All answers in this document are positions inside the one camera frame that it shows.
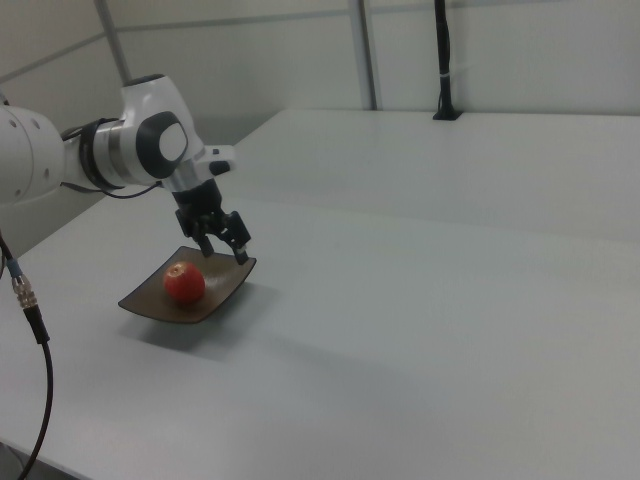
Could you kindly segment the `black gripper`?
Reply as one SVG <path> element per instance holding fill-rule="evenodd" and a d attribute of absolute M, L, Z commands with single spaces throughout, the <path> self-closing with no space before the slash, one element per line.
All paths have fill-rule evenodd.
<path fill-rule="evenodd" d="M 228 214 L 223 211 L 222 195 L 215 180 L 206 180 L 195 188 L 173 192 L 172 195 L 178 207 L 176 217 L 184 236 L 198 239 L 205 258 L 215 253 L 208 237 L 211 234 L 224 239 L 239 265 L 248 261 L 246 245 L 251 235 L 237 211 Z"/>

